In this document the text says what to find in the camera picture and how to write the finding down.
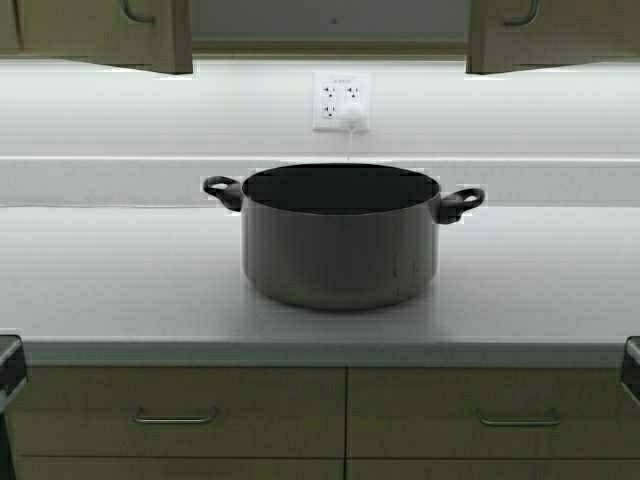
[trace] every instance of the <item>metal handle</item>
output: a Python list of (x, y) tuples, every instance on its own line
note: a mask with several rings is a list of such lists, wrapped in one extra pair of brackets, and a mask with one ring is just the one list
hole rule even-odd
[(232, 212), (241, 212), (244, 194), (242, 185), (228, 177), (211, 177), (204, 181), (202, 189), (205, 193), (216, 197)]
[(133, 421), (138, 425), (207, 425), (218, 416), (219, 410), (215, 407), (205, 417), (149, 417), (144, 414), (144, 409), (139, 408)]
[(480, 188), (467, 188), (444, 197), (436, 211), (436, 221), (440, 225), (459, 222), (465, 212), (482, 205), (485, 196)]
[(12, 0), (9, 4), (9, 10), (13, 11), (13, 23), (15, 26), (16, 44), (19, 48), (22, 48), (24, 41), (22, 39), (22, 22), (20, 20), (20, 5), (18, 0)]
[(640, 406), (640, 337), (630, 337), (624, 349), (620, 383)]
[(541, 4), (542, 0), (531, 0), (529, 13), (525, 17), (503, 20), (502, 23), (505, 27), (526, 27), (531, 25), (540, 15)]
[(138, 15), (131, 10), (131, 4), (129, 0), (120, 0), (120, 9), (124, 13), (125, 17), (135, 23), (156, 23), (156, 17), (147, 15)]
[(479, 410), (477, 415), (480, 423), (485, 427), (493, 428), (549, 428), (557, 427), (561, 423), (555, 410), (549, 413), (549, 417), (543, 418), (489, 418)]

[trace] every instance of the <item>electrical outlet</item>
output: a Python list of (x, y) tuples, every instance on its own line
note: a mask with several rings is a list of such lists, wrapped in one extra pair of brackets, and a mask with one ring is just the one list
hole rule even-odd
[(322, 118), (325, 120), (332, 120), (336, 116), (335, 103), (326, 103), (322, 105)]
[(369, 74), (319, 72), (313, 80), (313, 128), (324, 131), (348, 131), (343, 113), (356, 104), (364, 118), (359, 132), (369, 130), (371, 112), (371, 76)]

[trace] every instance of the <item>stock pot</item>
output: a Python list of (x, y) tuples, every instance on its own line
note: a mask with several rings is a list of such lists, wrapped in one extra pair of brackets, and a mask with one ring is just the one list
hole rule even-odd
[(243, 268), (255, 288), (322, 310), (420, 294), (436, 273), (438, 226), (485, 197), (477, 188), (442, 197), (422, 173), (351, 163), (280, 167), (243, 183), (211, 177), (204, 191), (242, 212)]

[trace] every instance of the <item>wooden cabinet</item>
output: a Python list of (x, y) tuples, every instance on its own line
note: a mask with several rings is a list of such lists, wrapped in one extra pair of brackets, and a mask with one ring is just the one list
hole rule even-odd
[(27, 480), (339, 480), (339, 460), (31, 458)]
[(20, 49), (15, 0), (0, 0), (0, 55)]
[(354, 458), (640, 458), (640, 409), (609, 370), (356, 369)]
[(343, 458), (345, 372), (33, 369), (19, 456)]
[(469, 73), (640, 55), (637, 0), (474, 0)]
[(165, 73), (191, 73), (188, 0), (0, 0), (9, 44), (23, 54), (61, 56)]
[(615, 370), (34, 368), (21, 480), (583, 480), (640, 467)]
[(348, 480), (625, 480), (640, 461), (352, 460)]

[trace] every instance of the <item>drawer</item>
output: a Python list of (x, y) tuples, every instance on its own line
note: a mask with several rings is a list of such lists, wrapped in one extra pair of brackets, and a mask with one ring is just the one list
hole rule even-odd
[(350, 457), (640, 458), (639, 431), (614, 370), (349, 372)]
[(348, 480), (627, 480), (640, 461), (352, 460)]
[(20, 455), (344, 456), (342, 369), (44, 368), (31, 373), (9, 412), (13, 447)]
[(339, 460), (29, 458), (22, 480), (340, 480)]

